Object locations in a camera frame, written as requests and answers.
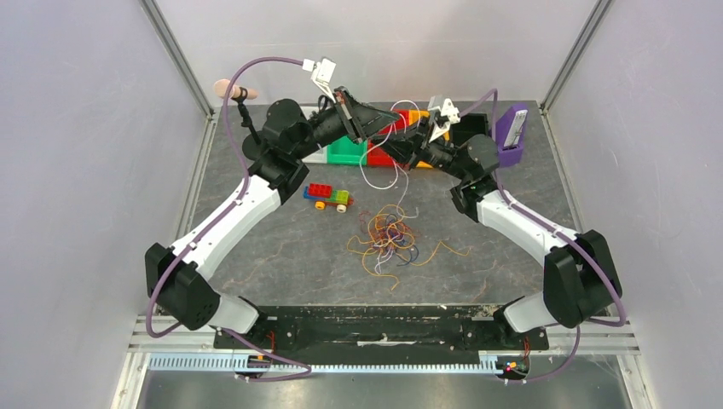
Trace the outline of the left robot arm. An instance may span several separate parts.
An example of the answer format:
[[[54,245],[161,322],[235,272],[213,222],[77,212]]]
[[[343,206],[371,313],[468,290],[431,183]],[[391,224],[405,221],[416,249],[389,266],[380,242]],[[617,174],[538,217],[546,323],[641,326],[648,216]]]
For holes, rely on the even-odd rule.
[[[219,293],[210,280],[251,229],[304,184],[309,173],[304,158],[345,137],[365,142],[399,117],[357,101],[345,88],[335,90],[333,102],[311,118],[292,99],[271,104],[258,132],[258,156],[240,185],[190,233],[172,245],[155,243],[147,249],[149,301],[176,319],[172,330],[210,325],[233,330],[248,348],[265,342],[268,327],[258,308],[242,297]]]

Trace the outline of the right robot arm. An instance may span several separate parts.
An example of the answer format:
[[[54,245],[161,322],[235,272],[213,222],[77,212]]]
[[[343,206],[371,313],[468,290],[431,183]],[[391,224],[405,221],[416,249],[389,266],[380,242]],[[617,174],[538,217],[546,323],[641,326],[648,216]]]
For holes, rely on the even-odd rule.
[[[531,210],[502,186],[496,130],[463,141],[436,137],[422,118],[375,143],[398,164],[426,162],[459,180],[451,189],[458,212],[493,228],[531,255],[543,268],[540,292],[509,302],[496,313],[494,340],[513,348],[537,327],[573,329],[590,321],[620,327],[628,320],[622,284],[606,238],[595,230],[579,233]]]

